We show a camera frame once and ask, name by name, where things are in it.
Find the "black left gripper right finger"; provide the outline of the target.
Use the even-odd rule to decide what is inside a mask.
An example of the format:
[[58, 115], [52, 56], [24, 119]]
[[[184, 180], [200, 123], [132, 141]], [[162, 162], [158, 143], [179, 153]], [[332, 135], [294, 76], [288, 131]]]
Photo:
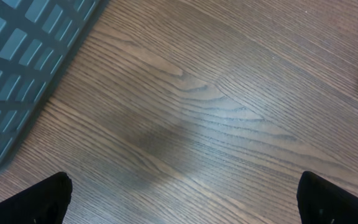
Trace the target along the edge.
[[302, 173], [296, 198], [302, 224], [358, 224], [358, 197], [313, 172]]

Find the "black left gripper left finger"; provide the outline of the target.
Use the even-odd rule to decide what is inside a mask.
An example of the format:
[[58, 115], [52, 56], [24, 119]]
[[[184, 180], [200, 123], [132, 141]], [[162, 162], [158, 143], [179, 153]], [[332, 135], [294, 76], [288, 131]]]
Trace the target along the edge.
[[0, 202], [0, 223], [62, 224], [72, 191], [67, 173], [57, 172]]

